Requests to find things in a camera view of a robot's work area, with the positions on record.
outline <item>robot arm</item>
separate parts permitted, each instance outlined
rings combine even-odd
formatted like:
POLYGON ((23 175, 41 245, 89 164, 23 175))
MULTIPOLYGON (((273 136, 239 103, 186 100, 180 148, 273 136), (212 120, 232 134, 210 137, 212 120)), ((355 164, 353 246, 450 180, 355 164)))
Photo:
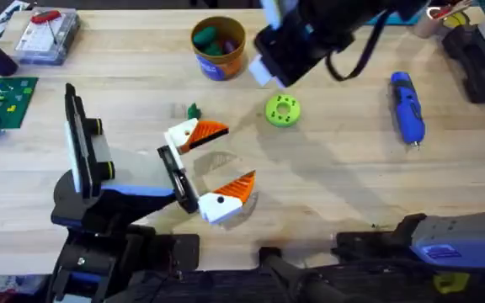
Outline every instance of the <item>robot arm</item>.
POLYGON ((379 38, 388 16, 397 12, 408 20, 427 0, 285 0, 283 5, 263 0, 270 25, 262 29, 254 44, 259 55, 250 66, 256 80, 264 85, 276 77, 280 86, 289 87, 323 57, 334 78, 343 81, 358 76, 379 38), (353 41, 353 32, 376 15, 381 15, 359 64, 347 77, 333 68, 330 57, 353 41))

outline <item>orange container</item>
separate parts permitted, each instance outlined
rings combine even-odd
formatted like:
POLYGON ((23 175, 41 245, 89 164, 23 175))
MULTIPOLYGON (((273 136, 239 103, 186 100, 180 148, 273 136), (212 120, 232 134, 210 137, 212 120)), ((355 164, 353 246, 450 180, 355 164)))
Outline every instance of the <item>orange container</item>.
POLYGON ((190 43, 194 47, 194 53, 200 63, 203 73, 212 80, 227 80, 235 76, 243 67, 244 44, 246 43, 246 34, 244 28, 238 21, 228 17, 210 17, 201 20, 192 29, 190 43), (192 42, 192 37, 202 29, 213 26, 216 28, 217 40, 231 40, 237 44, 237 48, 229 54, 222 56, 209 56, 201 52, 192 42))

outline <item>small green piece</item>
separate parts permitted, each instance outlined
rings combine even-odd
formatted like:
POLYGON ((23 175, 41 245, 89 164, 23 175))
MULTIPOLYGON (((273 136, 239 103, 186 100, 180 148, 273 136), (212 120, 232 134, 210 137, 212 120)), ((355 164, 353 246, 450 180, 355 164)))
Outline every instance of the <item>small green piece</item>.
POLYGON ((201 109, 198 109, 198 106, 196 104, 192 104, 187 110, 187 114, 189 116, 189 120, 193 118, 199 120, 201 118, 201 109))
POLYGON ((265 105, 265 117, 274 126, 289 127, 301 117, 301 105, 290 95, 278 94, 265 105))
POLYGON ((197 32, 192 41, 197 47, 206 46, 214 41, 216 38, 216 28, 213 26, 207 26, 206 28, 197 32))
POLYGON ((222 48, 216 42, 209 44, 203 52, 209 56, 222 56, 222 48))

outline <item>red object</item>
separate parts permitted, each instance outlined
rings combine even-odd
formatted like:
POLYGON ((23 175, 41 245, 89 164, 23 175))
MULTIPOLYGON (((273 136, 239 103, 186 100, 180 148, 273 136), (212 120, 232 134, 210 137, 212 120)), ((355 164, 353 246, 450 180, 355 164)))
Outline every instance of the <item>red object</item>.
POLYGON ((31 17, 31 22, 34 24, 43 24, 44 22, 50 22, 51 20, 61 17, 61 13, 56 10, 51 10, 43 13, 36 14, 31 17))

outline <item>blue glue gun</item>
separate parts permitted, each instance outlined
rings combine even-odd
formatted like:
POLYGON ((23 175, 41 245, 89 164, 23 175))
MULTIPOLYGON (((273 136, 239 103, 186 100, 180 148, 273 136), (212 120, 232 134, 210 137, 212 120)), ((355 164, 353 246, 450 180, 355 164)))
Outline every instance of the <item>blue glue gun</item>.
POLYGON ((413 82, 406 72, 394 72, 391 86, 397 123, 402 132, 403 141, 406 144, 418 146, 424 139, 426 126, 413 82))

